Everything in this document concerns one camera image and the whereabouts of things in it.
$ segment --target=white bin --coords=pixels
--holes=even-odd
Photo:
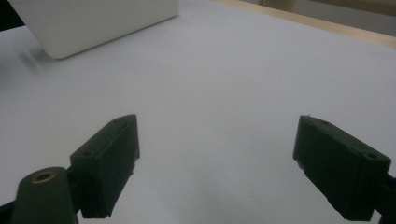
[[[48,55],[61,59],[178,13],[178,0],[9,0]]]

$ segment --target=plastic container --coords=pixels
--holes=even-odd
[[[178,0],[9,0],[55,59],[128,35],[178,13]]]

